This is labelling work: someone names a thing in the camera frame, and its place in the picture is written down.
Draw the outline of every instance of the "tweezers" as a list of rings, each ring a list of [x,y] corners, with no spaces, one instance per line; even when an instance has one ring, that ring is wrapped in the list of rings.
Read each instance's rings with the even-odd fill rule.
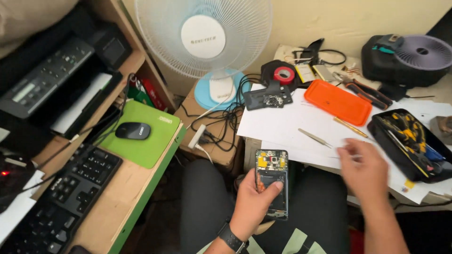
[[[332,145],[328,144],[325,140],[323,140],[323,139],[321,139],[321,138],[319,138],[319,137],[317,137],[315,135],[312,135],[312,134],[310,134],[309,132],[307,132],[307,131],[305,131],[303,129],[298,128],[298,131],[303,133],[303,134],[305,134],[306,136],[312,138],[313,140],[319,142],[320,144],[330,148],[330,149],[332,149],[332,147],[333,147]]]

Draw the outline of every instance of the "smartwatch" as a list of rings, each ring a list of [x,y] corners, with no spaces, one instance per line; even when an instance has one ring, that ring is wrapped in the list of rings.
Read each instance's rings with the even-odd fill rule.
[[[218,232],[218,237],[222,239],[236,254],[241,253],[248,248],[250,241],[242,242],[237,236],[232,233],[229,227],[229,221],[226,221],[223,227]]]

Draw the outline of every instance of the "person's left hand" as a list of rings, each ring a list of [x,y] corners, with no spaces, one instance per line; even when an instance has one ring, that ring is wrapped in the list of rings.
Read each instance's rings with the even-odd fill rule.
[[[254,169],[250,170],[239,186],[234,215],[229,223],[232,233],[246,242],[262,222],[268,207],[282,189],[282,182],[274,182],[259,194],[256,191]]]

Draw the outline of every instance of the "orange tray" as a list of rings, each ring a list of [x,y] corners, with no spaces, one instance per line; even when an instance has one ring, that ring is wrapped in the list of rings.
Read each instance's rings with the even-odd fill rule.
[[[356,126],[363,126],[372,105],[362,98],[323,81],[315,80],[305,92],[305,99],[333,116]]]

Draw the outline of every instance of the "hand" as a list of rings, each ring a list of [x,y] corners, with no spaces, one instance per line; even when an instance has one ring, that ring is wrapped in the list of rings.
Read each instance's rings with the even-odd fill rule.
[[[259,194],[256,191],[254,169],[250,170],[239,186],[234,214],[229,223],[232,233],[246,242],[256,231],[268,207],[282,189],[282,182],[274,182]]]
[[[360,202],[387,202],[388,163],[372,144],[352,138],[345,141],[347,145],[337,152],[346,184]]]

